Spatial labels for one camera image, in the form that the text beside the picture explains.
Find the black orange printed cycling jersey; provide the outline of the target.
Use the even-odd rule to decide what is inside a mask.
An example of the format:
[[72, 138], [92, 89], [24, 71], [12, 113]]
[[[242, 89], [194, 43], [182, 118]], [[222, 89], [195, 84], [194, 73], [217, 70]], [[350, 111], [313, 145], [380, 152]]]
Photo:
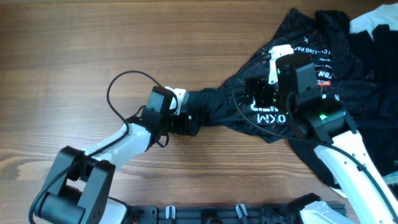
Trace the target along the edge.
[[368, 119], [377, 109], [373, 94], [379, 85], [365, 74], [363, 62], [349, 44], [349, 22], [341, 11], [317, 11], [311, 18], [291, 9], [271, 40], [240, 72], [218, 88], [189, 93], [189, 114], [198, 116], [199, 127], [226, 126], [266, 142], [276, 141], [278, 134], [293, 135], [285, 116], [275, 107], [259, 108], [254, 100], [246, 103], [244, 99], [245, 78], [269, 74], [269, 64], [260, 61], [261, 55], [273, 46], [290, 44], [296, 54], [311, 56], [324, 97], [342, 102], [354, 119]]

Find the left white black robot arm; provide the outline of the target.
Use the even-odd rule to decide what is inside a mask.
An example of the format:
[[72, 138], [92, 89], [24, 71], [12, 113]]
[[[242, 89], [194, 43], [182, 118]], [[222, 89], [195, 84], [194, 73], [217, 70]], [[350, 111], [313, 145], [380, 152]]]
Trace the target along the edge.
[[187, 100], [184, 89], [154, 86], [141, 115], [125, 119], [118, 132], [86, 149], [61, 149], [32, 202], [29, 221], [131, 222], [129, 206], [109, 196], [114, 173], [167, 136]]

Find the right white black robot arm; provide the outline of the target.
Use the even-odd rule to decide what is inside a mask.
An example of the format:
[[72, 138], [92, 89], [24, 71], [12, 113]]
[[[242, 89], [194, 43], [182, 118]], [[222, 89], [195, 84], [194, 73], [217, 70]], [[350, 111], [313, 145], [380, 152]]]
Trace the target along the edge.
[[261, 55], [266, 78], [247, 78], [245, 95], [257, 107], [275, 107], [294, 131], [292, 140], [313, 145], [361, 223], [397, 223], [397, 199], [366, 150], [354, 119], [334, 98], [325, 98], [309, 55], [289, 44]]

